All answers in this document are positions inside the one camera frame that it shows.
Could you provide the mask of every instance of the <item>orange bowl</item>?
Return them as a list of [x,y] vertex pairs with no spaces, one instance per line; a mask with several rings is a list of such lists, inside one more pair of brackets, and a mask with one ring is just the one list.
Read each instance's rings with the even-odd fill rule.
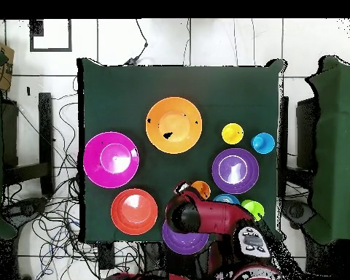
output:
[[179,154],[192,148],[202,131],[197,107],[179,97],[157,102],[149,110],[145,124],[150,142],[168,154]]
[[192,183],[192,187],[197,189],[197,191],[201,194],[202,198],[207,200],[210,197],[210,186],[203,182],[202,180],[198,180]]

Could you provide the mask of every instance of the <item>purple plate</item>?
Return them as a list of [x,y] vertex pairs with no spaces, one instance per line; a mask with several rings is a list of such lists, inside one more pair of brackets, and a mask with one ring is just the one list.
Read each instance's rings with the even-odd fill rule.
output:
[[209,234],[175,233],[165,221],[162,228],[162,237],[168,248],[173,252],[179,254],[195,254],[205,247],[209,239]]
[[212,166],[215,184],[230,194],[241,194],[251,189],[259,174],[257,159],[242,148],[223,150],[215,158]]
[[83,166],[91,182],[104,188],[117,188],[127,184],[135,175],[139,153],[127,136],[103,132],[85,145]]

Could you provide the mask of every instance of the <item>green bowl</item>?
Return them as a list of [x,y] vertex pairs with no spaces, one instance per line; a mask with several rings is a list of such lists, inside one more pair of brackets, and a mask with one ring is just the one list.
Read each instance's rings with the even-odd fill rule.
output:
[[245,200],[241,203],[241,206],[243,206],[250,214],[254,216],[255,221],[260,221],[261,217],[265,215],[263,205],[257,201]]

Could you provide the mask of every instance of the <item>orange plate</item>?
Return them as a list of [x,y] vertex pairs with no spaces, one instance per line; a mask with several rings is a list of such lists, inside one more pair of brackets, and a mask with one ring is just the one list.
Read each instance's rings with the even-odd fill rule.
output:
[[150,142],[168,154],[179,154],[192,148],[202,131],[197,107],[179,97],[157,102],[150,109],[145,123]]
[[128,189],[114,199],[111,209],[115,226],[129,235],[149,231],[157,220],[158,208],[155,199],[141,189]]

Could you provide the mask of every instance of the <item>small blue bowl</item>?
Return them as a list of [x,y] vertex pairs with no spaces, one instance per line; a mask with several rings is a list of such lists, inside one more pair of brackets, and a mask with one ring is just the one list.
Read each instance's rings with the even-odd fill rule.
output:
[[217,197],[214,198],[213,201],[241,205],[240,201],[237,199],[236,196],[227,193],[219,194]]
[[272,152],[275,147],[275,140],[268,133],[259,133],[252,138],[252,147],[256,152],[265,155]]

